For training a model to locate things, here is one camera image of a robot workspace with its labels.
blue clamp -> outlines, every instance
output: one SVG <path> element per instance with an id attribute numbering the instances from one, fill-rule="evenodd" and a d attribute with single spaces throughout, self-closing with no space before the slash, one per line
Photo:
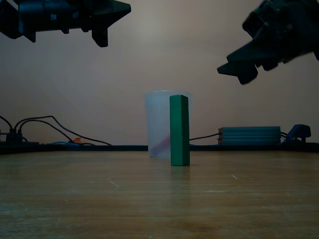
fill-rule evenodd
<path id="1" fill-rule="evenodd" d="M 301 142 L 305 143 L 306 138 L 309 137 L 311 137 L 310 127 L 304 124 L 297 124 L 287 134 L 286 141 L 299 141 L 298 138 L 301 138 Z"/>

wooden table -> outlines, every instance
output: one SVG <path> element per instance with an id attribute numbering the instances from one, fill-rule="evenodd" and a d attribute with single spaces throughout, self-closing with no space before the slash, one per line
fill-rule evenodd
<path id="1" fill-rule="evenodd" d="M 319 154 L 3 155 L 0 238 L 319 238 Z"/>

black cable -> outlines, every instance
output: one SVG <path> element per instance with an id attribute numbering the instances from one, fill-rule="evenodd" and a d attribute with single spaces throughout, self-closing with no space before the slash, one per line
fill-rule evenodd
<path id="1" fill-rule="evenodd" d="M 51 125 L 50 123 L 45 122 L 45 121 L 42 121 L 42 120 L 36 120 L 36 119 L 34 119 L 34 120 L 33 120 L 33 119 L 27 120 L 27 121 L 25 121 L 25 122 L 23 122 L 23 123 L 21 124 L 19 130 L 22 130 L 22 127 L 24 126 L 24 124 L 26 124 L 26 123 L 28 123 L 28 122 L 41 122 L 41 123 L 45 123 L 45 124 L 51 126 L 52 128 L 54 128 L 55 130 L 59 131 L 59 132 L 60 132 L 61 134 L 63 134 L 69 141 L 73 142 L 73 140 L 72 140 L 69 136 L 67 136 L 65 133 L 63 133 L 61 130 L 59 130 L 58 128 L 54 127 L 54 126 Z"/>
<path id="2" fill-rule="evenodd" d="M 59 122 L 54 116 L 43 116 L 43 117 L 33 117 L 33 118 L 23 119 L 23 120 L 20 120 L 18 123 L 16 123 L 16 125 L 15 125 L 14 128 L 16 129 L 16 128 L 19 126 L 20 123 L 22 123 L 22 122 L 24 122 L 24 121 L 26 121 L 26 120 L 33 120 L 33 119 L 34 119 L 34 120 L 38 120 L 38 119 L 46 119 L 46 118 L 52 118 L 52 119 L 54 119 L 54 121 L 57 122 L 57 124 L 58 124 L 62 129 L 66 130 L 66 131 L 68 131 L 69 133 L 72 133 L 72 134 L 74 134 L 74 135 L 76 135 L 76 136 L 78 136 L 78 137 L 81 137 L 81 138 L 84 138 L 84 139 L 87 139 L 87 140 L 90 140 L 90 141 L 94 141 L 94 142 L 104 143 L 104 144 L 107 144 L 107 145 L 109 145 L 109 146 L 112 146 L 110 143 L 107 143 L 107 142 L 104 142 L 104 141 L 100 141 L 100 140 L 96 140 L 96 139 L 92 139 L 92 138 L 88 138 L 88 137 L 84 137 L 84 136 L 82 136 L 82 135 L 80 135 L 80 134 L 78 134 L 78 133 L 75 133 L 75 132 L 73 132 L 73 131 L 67 129 L 67 128 L 64 127 L 62 124 L 60 124 L 60 122 Z"/>
<path id="3" fill-rule="evenodd" d="M 12 129 L 12 125 L 10 124 L 9 121 L 7 121 L 7 120 L 6 120 L 4 117 L 2 117 L 2 116 L 0 116 L 0 119 L 2 119 L 4 122 L 6 122 L 6 123 L 9 125 L 10 129 Z"/>
<path id="4" fill-rule="evenodd" d="M 199 138 L 191 138 L 189 141 L 192 141 L 192 140 L 197 140 L 197 139 L 202 139 L 202 138 L 210 138 L 210 137 L 214 137 L 216 135 L 220 135 L 219 133 L 216 133 L 216 134 L 212 134 L 212 135 L 209 135 L 209 136 L 204 136 L 204 137 L 199 137 Z"/>

black robotic arm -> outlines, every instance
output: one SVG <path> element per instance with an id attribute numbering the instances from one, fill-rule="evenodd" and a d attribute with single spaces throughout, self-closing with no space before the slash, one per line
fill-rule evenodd
<path id="1" fill-rule="evenodd" d="M 251 42 L 227 56 L 220 74 L 236 76 L 245 85 L 263 66 L 270 71 L 278 63 L 314 52 L 319 60 L 319 3 L 317 0 L 265 0 L 243 23 Z"/>
<path id="2" fill-rule="evenodd" d="M 108 28 L 131 12 L 131 6 L 115 0 L 15 0 L 18 10 L 0 0 L 0 32 L 9 38 L 25 36 L 35 42 L 38 31 L 81 28 L 92 31 L 100 47 L 108 46 Z"/>

cable connector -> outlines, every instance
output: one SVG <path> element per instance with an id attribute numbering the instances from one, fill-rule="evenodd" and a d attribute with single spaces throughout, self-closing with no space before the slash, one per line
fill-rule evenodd
<path id="1" fill-rule="evenodd" d="M 21 144 L 22 143 L 22 132 L 16 132 L 16 129 L 12 128 L 9 130 L 9 134 L 6 136 L 6 142 L 9 144 Z"/>

